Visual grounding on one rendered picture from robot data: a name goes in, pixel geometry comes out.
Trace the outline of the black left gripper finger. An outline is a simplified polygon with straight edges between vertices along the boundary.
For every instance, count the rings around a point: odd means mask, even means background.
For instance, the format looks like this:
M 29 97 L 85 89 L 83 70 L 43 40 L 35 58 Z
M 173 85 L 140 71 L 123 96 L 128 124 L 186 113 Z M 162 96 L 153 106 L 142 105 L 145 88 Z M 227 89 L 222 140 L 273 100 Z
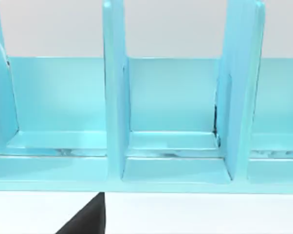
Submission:
M 98 193 L 55 234 L 105 234 L 105 193 Z

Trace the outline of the light blue rack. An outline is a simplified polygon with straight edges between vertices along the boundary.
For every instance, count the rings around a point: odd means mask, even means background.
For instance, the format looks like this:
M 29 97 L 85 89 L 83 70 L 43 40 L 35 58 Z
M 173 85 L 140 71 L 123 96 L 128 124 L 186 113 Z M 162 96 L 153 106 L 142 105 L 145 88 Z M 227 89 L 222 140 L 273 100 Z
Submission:
M 0 191 L 293 194 L 293 58 L 263 0 L 228 0 L 220 58 L 134 58 L 123 0 L 103 56 L 14 57 L 0 21 Z

